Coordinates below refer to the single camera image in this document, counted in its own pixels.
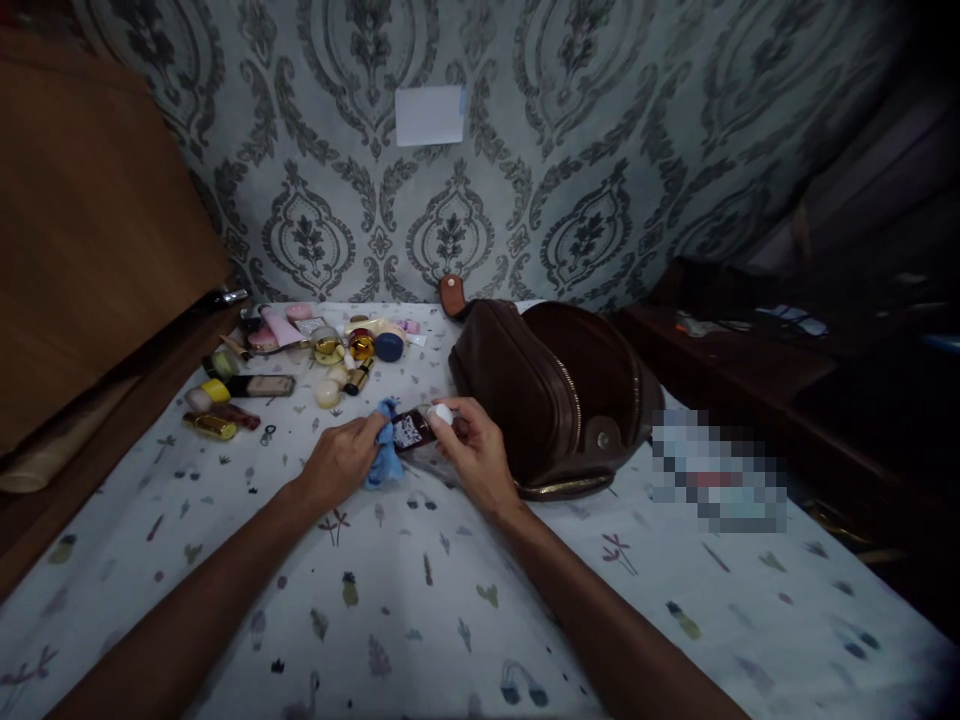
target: wooden cabinet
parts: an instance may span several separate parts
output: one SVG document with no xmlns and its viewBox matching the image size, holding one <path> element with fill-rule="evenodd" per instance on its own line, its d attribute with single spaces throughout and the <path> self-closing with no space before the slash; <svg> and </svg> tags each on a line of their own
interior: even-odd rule
<svg viewBox="0 0 960 720">
<path fill-rule="evenodd" d="M 0 454 L 229 275 L 145 82 L 0 28 Z"/>
<path fill-rule="evenodd" d="M 49 487 L 0 493 L 0 602 L 237 310 L 184 313 L 226 251 L 146 84 L 0 27 L 0 454 L 110 373 L 141 378 Z"/>
</svg>

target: forearm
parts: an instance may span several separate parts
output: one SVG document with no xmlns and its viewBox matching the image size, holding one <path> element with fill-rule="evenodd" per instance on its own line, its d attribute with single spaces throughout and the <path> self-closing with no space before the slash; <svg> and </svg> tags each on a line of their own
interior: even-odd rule
<svg viewBox="0 0 960 720">
<path fill-rule="evenodd" d="M 151 610 L 48 716 L 179 717 L 325 508 L 288 483 Z"/>
<path fill-rule="evenodd" d="M 614 717 L 746 717 L 529 509 L 510 510 L 494 522 Z"/>
</svg>

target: bottle label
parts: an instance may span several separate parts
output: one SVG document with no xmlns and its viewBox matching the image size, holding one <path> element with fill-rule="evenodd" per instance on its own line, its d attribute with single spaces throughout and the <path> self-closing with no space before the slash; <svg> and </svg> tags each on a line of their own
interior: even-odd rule
<svg viewBox="0 0 960 720">
<path fill-rule="evenodd" d="M 400 422 L 393 425 L 393 444 L 401 450 L 416 445 L 423 440 L 423 436 L 417 432 L 413 424 L 413 418 L 407 415 Z"/>
</svg>

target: blue cap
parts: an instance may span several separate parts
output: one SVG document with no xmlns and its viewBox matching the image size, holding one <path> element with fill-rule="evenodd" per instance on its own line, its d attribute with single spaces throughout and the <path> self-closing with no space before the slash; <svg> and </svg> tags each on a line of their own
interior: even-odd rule
<svg viewBox="0 0 960 720">
<path fill-rule="evenodd" d="M 373 349 L 384 362 L 396 362 L 403 355 L 403 340 L 393 333 L 380 333 L 373 341 Z"/>
</svg>

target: blue cloth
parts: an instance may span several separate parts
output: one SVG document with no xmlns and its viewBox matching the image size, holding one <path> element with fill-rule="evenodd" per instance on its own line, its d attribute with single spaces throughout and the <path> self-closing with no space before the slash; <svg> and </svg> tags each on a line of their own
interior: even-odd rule
<svg viewBox="0 0 960 720">
<path fill-rule="evenodd" d="M 395 482 L 403 477 L 403 465 L 400 464 L 397 449 L 393 444 L 393 423 L 390 422 L 397 416 L 397 401 L 384 398 L 377 405 L 377 412 L 387 418 L 387 424 L 377 434 L 377 445 L 380 449 L 373 459 L 365 483 L 371 490 L 385 482 Z"/>
</svg>

